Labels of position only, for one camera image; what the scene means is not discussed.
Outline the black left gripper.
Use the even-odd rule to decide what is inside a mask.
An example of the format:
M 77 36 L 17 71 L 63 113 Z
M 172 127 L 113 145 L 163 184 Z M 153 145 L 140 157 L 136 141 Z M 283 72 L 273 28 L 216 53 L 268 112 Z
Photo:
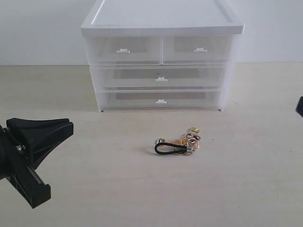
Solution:
M 50 185 L 34 169 L 73 135 L 74 125 L 68 118 L 41 121 L 11 118 L 6 125 L 0 128 L 0 178 L 7 179 L 34 209 L 52 197 Z

